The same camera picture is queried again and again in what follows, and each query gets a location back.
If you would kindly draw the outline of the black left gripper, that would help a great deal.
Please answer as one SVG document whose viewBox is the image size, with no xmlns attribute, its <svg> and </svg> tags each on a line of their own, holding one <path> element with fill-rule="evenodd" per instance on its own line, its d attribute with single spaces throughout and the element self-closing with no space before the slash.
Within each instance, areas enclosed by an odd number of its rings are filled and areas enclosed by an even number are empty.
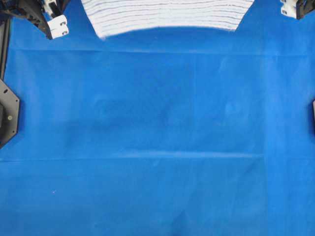
<svg viewBox="0 0 315 236">
<path fill-rule="evenodd" d="M 63 37 L 69 33 L 64 11 L 68 0 L 19 0 L 17 10 L 43 32 L 49 40 Z"/>
</svg>

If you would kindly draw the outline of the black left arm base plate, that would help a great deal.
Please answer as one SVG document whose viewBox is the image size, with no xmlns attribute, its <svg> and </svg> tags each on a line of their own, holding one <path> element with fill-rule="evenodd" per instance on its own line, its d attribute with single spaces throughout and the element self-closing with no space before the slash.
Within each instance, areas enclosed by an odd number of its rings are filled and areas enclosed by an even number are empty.
<svg viewBox="0 0 315 236">
<path fill-rule="evenodd" d="M 3 148 L 17 133 L 20 100 L 16 94 L 0 81 L 0 148 Z"/>
</svg>

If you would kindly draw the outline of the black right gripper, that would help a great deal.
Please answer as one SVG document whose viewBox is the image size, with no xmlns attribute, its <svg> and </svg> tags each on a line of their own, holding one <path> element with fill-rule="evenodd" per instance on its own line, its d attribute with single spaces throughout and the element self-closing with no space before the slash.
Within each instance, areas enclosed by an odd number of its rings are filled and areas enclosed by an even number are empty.
<svg viewBox="0 0 315 236">
<path fill-rule="evenodd" d="M 315 0 L 280 0 L 281 13 L 297 20 L 315 10 Z"/>
</svg>

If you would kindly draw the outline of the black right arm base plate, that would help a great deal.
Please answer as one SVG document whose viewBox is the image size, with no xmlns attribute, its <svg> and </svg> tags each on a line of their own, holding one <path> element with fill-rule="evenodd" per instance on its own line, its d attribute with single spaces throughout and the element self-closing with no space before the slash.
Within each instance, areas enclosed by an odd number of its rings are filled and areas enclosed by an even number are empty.
<svg viewBox="0 0 315 236">
<path fill-rule="evenodd" d="M 314 132 L 315 132 L 315 100 L 312 102 L 312 116 L 313 116 L 313 128 L 314 128 Z"/>
</svg>

